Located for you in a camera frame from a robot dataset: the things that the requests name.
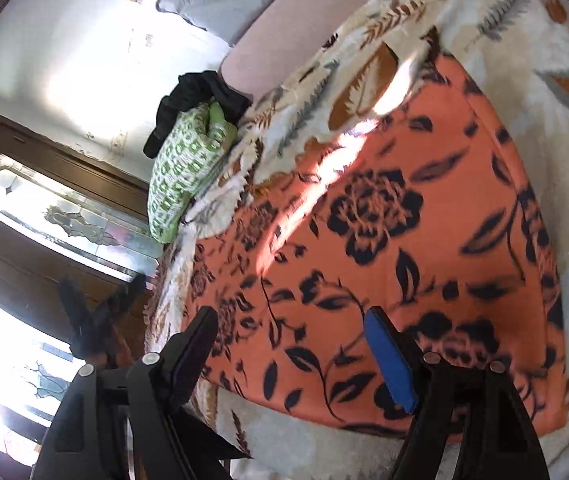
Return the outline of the orange floral garment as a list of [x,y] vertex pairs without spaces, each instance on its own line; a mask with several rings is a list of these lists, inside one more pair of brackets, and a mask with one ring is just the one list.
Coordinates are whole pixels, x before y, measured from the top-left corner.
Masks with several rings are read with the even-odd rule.
[[266,408],[405,430],[363,336],[380,307],[453,365],[505,364],[539,434],[565,422],[549,234],[507,130],[450,54],[377,128],[305,155],[198,240],[186,313],[203,307],[218,314],[205,379]]

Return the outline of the stained glass wooden door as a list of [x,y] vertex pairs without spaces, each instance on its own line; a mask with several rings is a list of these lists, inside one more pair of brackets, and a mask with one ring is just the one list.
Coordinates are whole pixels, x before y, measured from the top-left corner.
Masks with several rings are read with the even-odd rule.
[[153,275],[148,188],[0,116],[0,448],[22,463],[79,369],[59,286],[95,307],[136,274]]

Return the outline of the green patterned pillow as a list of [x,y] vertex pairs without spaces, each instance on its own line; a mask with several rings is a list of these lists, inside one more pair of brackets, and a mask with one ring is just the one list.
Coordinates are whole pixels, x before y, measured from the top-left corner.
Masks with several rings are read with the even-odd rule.
[[150,181],[149,228],[158,243],[175,239],[191,200],[214,179],[237,134],[216,101],[178,115],[155,157]]

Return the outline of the black cloth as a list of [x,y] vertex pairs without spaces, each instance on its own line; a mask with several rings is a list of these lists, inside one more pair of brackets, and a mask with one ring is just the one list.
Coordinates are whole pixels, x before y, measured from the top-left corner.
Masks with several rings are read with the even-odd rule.
[[215,101],[222,107],[227,122],[236,126],[252,101],[222,80],[214,70],[202,73],[186,73],[178,78],[178,84],[158,105],[155,127],[143,146],[143,154],[155,159],[180,113],[188,112],[203,103]]

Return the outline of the cream leaf-pattern blanket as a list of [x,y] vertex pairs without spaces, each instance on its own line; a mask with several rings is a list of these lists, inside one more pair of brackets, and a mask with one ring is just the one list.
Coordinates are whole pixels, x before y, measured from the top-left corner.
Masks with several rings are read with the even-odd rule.
[[[564,424],[539,434],[550,476],[569,479],[569,2],[369,0],[283,84],[245,113],[239,143],[194,196],[165,256],[146,346],[161,349],[196,316],[186,302],[196,243],[224,232],[260,187],[339,136],[363,136],[414,96],[450,54],[514,143],[549,234],[562,301]],[[205,379],[190,408],[243,454],[236,479],[384,479],[408,432],[330,427],[242,398]]]

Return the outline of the pink bed headboard cushion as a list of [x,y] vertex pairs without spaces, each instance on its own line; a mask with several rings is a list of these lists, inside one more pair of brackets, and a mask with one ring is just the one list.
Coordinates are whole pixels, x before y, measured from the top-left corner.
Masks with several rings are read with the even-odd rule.
[[275,0],[222,61],[222,79],[259,99],[307,62],[368,1]]

